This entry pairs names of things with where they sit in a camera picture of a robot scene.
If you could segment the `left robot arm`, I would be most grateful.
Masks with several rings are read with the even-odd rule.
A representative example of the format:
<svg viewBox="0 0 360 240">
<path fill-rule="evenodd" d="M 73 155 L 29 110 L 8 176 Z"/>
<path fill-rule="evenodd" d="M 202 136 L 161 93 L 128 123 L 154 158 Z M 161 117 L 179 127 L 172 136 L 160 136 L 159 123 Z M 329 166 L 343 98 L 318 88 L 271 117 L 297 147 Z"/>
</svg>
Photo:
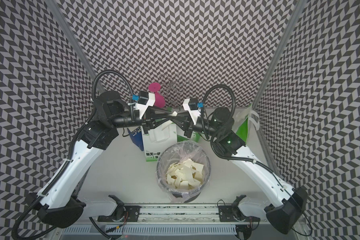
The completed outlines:
<svg viewBox="0 0 360 240">
<path fill-rule="evenodd" d="M 123 81 L 129 91 L 129 102 L 123 101 L 116 91 L 97 95 L 100 79 L 108 74 Z M 167 112 L 158 113 L 159 108 L 154 106 L 154 94 L 142 91 L 136 96 L 130 82 L 116 70 L 104 70 L 96 75 L 92 83 L 92 100 L 92 113 L 75 133 L 68 155 L 63 159 L 59 170 L 41 190 L 27 196 L 28 207 L 15 221 L 12 239 L 25 239 L 19 234 L 19 228 L 32 210 L 50 228 L 29 236 L 29 240 L 41 238 L 57 228 L 64 229 L 73 225 L 89 208 L 88 204 L 80 201 L 74 194 L 75 189 L 94 161 L 119 135 L 118 130 L 143 127 L 147 132 L 173 119 Z"/>
</svg>

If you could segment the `trash bin with plastic liner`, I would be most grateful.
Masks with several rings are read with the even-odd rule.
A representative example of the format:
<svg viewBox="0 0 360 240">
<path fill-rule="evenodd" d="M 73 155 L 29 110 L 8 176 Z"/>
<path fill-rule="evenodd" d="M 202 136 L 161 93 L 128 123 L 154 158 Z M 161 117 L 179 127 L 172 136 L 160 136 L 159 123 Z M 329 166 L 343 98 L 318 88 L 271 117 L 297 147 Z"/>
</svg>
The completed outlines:
<svg viewBox="0 0 360 240">
<path fill-rule="evenodd" d="M 158 186 L 172 203 L 190 203 L 206 187 L 211 176 L 211 161 L 196 142 L 183 141 L 168 147 L 157 162 Z"/>
</svg>

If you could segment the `shredded receipt pieces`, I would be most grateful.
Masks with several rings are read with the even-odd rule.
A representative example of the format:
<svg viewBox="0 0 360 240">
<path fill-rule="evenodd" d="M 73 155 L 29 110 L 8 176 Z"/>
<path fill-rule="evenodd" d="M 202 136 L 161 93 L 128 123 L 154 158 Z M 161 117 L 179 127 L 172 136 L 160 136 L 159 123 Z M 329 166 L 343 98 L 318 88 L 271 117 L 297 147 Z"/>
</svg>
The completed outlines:
<svg viewBox="0 0 360 240">
<path fill-rule="evenodd" d="M 192 190 L 204 183 L 205 165 L 187 159 L 172 163 L 166 170 L 167 184 L 179 190 Z"/>
</svg>

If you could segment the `blue paper bag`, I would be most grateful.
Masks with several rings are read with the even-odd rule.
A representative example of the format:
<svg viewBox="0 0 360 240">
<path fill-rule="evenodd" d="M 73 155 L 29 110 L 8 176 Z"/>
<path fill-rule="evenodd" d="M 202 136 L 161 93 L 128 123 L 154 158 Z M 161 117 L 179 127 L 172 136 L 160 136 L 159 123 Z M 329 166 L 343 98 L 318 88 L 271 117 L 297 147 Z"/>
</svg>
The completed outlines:
<svg viewBox="0 0 360 240">
<path fill-rule="evenodd" d="M 144 151 L 143 135 L 141 127 L 137 127 L 134 130 L 127 128 L 128 136 L 131 138 L 133 144 L 135 144 L 141 151 Z"/>
</svg>

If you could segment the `pink plastic wine glass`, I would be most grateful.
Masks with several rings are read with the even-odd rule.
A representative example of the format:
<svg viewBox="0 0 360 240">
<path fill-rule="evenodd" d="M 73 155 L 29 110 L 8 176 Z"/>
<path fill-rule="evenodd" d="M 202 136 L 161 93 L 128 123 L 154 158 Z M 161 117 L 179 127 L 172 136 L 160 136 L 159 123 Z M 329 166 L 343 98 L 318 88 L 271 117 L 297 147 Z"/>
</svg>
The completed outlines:
<svg viewBox="0 0 360 240">
<path fill-rule="evenodd" d="M 164 108 L 166 105 L 165 98 L 159 93 L 162 86 L 159 83 L 151 83 L 149 85 L 149 91 L 154 93 L 155 95 L 155 103 L 154 106 L 158 108 Z"/>
</svg>

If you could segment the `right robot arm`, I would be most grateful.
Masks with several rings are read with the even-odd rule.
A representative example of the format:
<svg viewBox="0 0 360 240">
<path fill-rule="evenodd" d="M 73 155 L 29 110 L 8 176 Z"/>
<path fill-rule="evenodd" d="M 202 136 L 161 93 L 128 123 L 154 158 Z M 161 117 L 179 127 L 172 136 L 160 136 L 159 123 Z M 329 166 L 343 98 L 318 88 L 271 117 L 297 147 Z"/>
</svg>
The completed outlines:
<svg viewBox="0 0 360 240">
<path fill-rule="evenodd" d="M 231 97 L 230 108 L 216 108 L 212 118 L 205 117 L 205 106 L 214 90 L 225 90 Z M 247 143 L 234 131 L 236 97 L 227 85 L 211 87 L 201 101 L 188 98 L 183 101 L 184 111 L 173 118 L 174 123 L 189 136 L 192 132 L 205 135 L 214 154 L 231 161 L 243 170 L 265 193 L 270 204 L 264 207 L 268 222 L 280 233 L 288 234 L 301 217 L 306 218 L 308 191 L 305 187 L 293 187 L 257 157 Z"/>
</svg>

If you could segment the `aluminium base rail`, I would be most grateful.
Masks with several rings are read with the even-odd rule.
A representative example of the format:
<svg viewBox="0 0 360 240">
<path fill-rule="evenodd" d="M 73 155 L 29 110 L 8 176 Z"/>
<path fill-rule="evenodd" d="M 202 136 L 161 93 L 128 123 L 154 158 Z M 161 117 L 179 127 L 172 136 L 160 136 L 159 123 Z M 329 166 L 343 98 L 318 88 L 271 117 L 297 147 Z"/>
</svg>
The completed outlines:
<svg viewBox="0 0 360 240">
<path fill-rule="evenodd" d="M 47 240 L 101 239 L 107 236 L 117 240 L 132 237 L 186 237 L 228 236 L 234 239 L 253 240 L 261 230 L 274 230 L 266 219 L 264 206 L 243 202 L 234 208 L 232 204 L 140 204 L 127 205 L 128 220 L 116 222 L 110 217 L 95 217 L 96 226 L 90 220 L 80 220 L 66 229 L 56 229 L 47 234 Z M 233 214 L 237 210 L 246 218 L 239 220 Z"/>
</svg>

